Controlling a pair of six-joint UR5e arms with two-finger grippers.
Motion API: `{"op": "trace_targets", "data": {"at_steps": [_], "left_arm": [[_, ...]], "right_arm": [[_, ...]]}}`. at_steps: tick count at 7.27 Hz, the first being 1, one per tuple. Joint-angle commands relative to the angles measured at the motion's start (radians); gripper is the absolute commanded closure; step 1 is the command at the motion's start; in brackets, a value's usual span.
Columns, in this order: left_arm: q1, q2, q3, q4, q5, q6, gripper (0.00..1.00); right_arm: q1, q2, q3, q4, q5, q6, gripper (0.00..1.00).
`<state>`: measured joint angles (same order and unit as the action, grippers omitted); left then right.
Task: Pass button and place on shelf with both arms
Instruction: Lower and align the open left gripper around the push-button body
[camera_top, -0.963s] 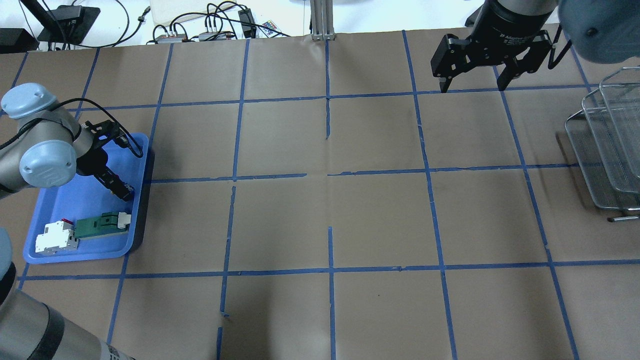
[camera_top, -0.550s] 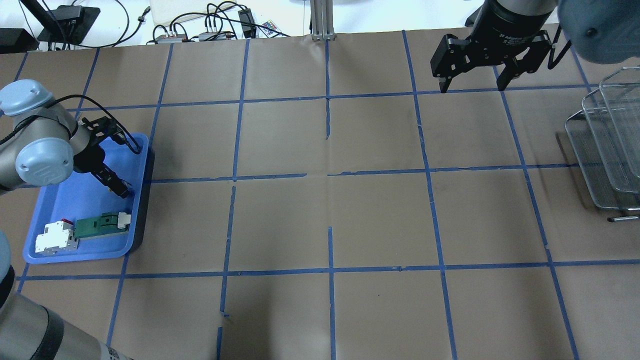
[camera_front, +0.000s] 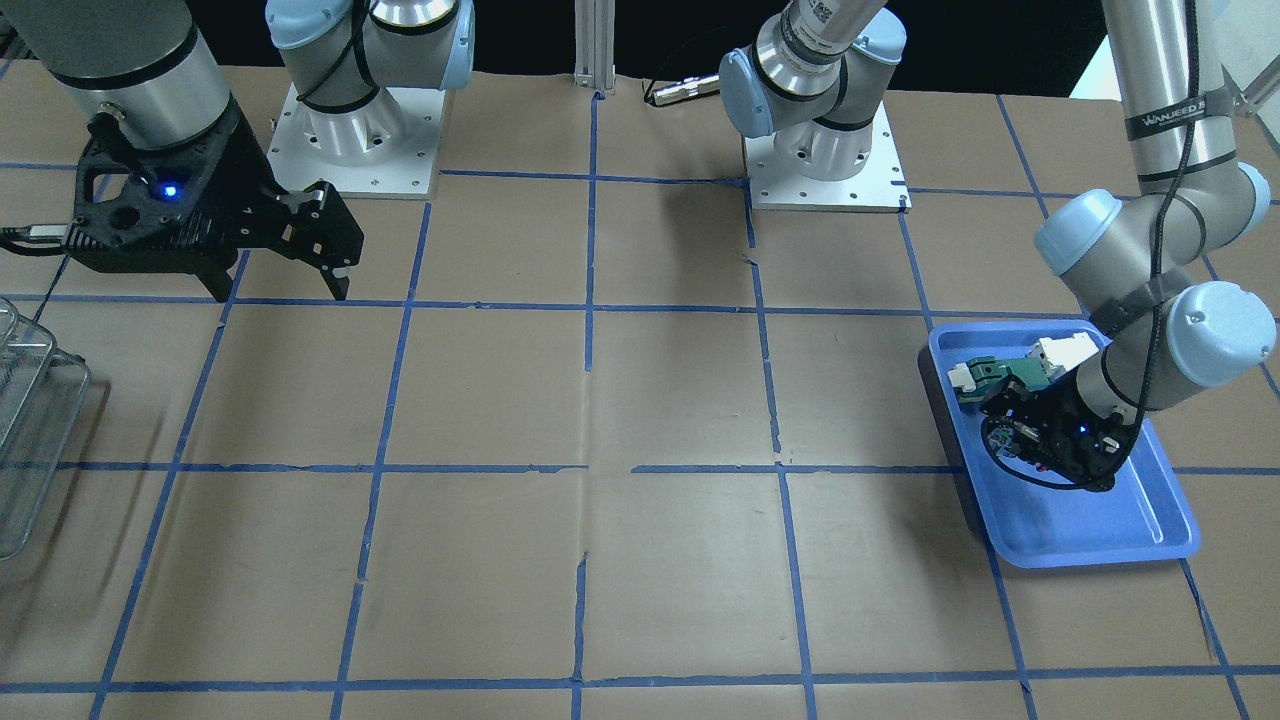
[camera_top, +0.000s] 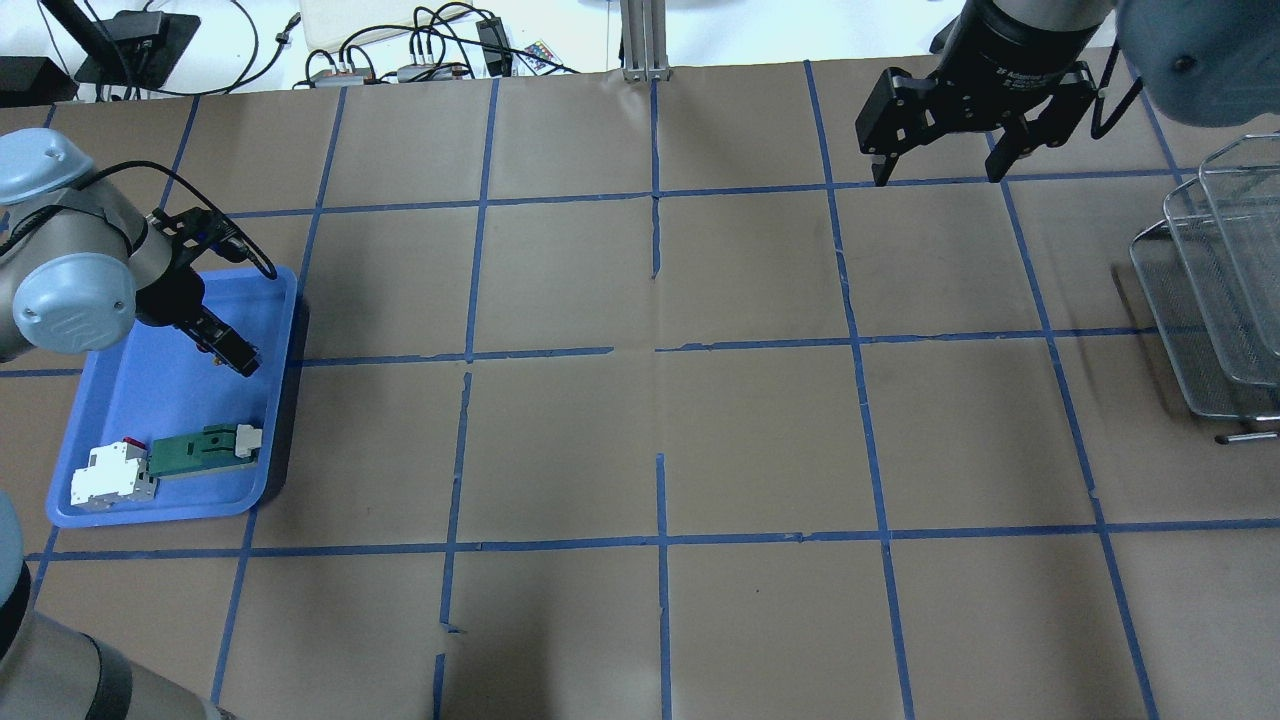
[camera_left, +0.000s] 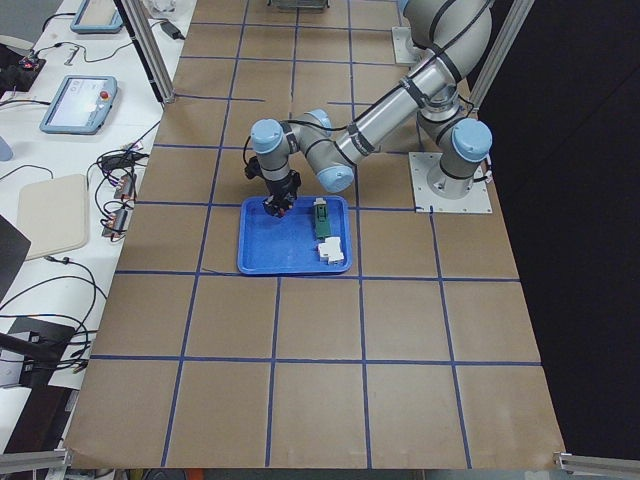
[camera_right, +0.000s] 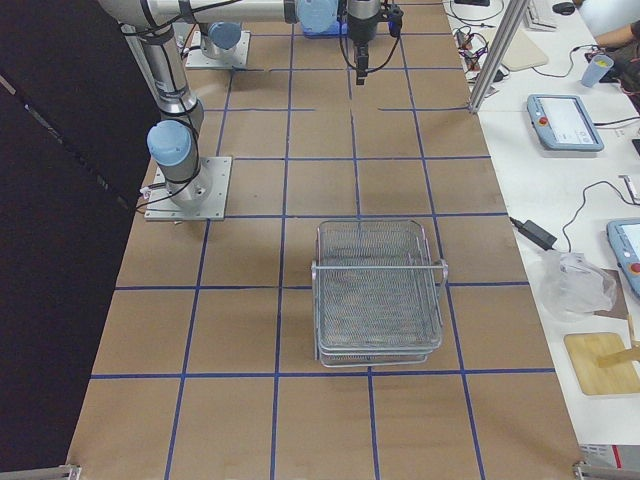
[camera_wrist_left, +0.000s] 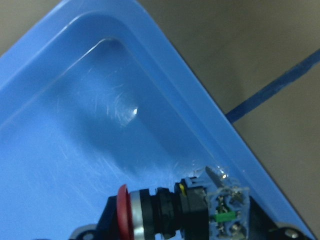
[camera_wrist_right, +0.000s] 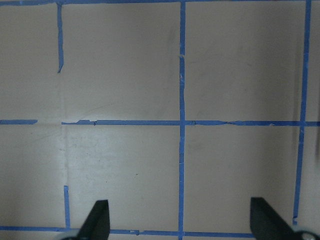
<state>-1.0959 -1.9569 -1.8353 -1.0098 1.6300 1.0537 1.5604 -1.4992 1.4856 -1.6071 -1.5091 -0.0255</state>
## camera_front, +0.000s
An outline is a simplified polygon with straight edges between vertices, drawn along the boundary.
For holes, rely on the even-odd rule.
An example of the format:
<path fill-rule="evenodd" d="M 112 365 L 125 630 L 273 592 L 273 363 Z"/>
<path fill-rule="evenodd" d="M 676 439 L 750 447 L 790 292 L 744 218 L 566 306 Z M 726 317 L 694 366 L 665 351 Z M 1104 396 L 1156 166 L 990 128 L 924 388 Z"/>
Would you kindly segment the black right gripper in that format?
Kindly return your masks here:
<path fill-rule="evenodd" d="M 110 102 L 90 118 L 68 256 L 101 273 L 195 273 L 225 304 L 238 252 L 269 249 L 348 299 L 364 231 L 329 181 L 284 193 L 234 99 L 204 132 L 165 149 L 136 146 L 123 119 Z"/>

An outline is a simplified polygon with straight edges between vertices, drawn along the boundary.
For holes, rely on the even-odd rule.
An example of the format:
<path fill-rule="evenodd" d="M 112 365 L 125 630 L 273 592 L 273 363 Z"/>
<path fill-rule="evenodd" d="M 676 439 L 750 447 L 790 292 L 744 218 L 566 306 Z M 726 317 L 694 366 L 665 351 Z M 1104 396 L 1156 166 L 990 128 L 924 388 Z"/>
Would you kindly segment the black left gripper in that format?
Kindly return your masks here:
<path fill-rule="evenodd" d="M 1110 491 L 1134 450 L 1143 421 L 1126 424 L 1119 411 L 1100 416 L 1075 387 L 1075 374 L 1029 391 L 1016 377 L 1002 379 L 980 401 L 986 416 L 1015 421 L 1036 433 L 1048 470 L 1014 475 L 1046 489 Z"/>

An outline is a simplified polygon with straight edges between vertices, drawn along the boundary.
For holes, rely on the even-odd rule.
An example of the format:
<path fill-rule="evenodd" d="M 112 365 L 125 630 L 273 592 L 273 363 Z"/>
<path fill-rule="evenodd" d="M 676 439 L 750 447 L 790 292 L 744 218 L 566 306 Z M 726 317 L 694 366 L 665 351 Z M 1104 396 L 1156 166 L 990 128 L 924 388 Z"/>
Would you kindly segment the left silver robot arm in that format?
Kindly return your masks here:
<path fill-rule="evenodd" d="M 1211 12 L 1198 1 L 1106 1 L 1139 195 L 1075 196 L 1036 246 L 1108 343 L 1046 387 L 1014 375 L 987 389 L 979 442 L 1004 471 L 1018 459 L 1052 489 L 1105 492 L 1147 415 L 1234 382 L 1272 351 L 1265 301 L 1240 286 L 1196 282 L 1188 266 L 1252 232 L 1271 200 L 1236 160 L 1233 96 Z M 873 115 L 902 60 L 906 31 L 882 1 L 791 1 L 746 47 L 719 61 L 736 131 L 797 152 L 817 181 L 855 176 Z"/>

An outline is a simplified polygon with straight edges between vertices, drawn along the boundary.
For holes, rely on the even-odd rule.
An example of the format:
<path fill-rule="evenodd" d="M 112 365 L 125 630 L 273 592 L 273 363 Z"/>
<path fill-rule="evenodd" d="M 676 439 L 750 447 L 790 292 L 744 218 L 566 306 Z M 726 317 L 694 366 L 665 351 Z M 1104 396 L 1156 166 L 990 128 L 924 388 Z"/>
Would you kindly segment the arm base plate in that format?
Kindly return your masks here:
<path fill-rule="evenodd" d="M 343 199 L 430 199 L 449 92 L 383 88 L 369 105 L 340 114 L 296 96 L 289 87 L 268 149 L 283 187 L 326 181 Z"/>
<path fill-rule="evenodd" d="M 900 213 L 913 206 L 884 104 L 851 132 L 815 122 L 742 141 L 751 206 L 772 211 Z"/>

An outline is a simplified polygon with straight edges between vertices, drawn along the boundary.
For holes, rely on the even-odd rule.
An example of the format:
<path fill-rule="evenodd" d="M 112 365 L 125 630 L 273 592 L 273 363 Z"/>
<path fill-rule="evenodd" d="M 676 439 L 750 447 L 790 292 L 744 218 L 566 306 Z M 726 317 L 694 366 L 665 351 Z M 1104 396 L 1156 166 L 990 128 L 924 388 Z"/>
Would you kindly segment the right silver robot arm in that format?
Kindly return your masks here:
<path fill-rule="evenodd" d="M 291 94 L 264 149 L 183 1 L 5 1 L 84 115 L 69 219 L 3 247 L 100 273 L 192 275 L 229 299 L 246 249 L 349 291 L 364 232 L 348 193 L 429 195 L 445 94 L 474 68 L 471 1 L 270 1 Z"/>

